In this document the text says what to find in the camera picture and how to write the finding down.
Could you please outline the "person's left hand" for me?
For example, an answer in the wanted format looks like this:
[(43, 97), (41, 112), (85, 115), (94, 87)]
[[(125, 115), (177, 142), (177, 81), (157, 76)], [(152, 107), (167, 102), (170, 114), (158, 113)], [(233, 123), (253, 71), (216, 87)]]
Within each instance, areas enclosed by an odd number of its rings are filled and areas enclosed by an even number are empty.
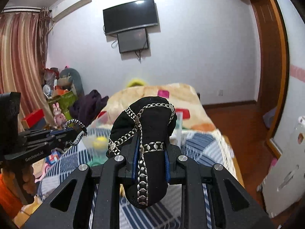
[(35, 195), (37, 191), (34, 169), (32, 165), (27, 165), (22, 169), (22, 185), (21, 189), (27, 194)]

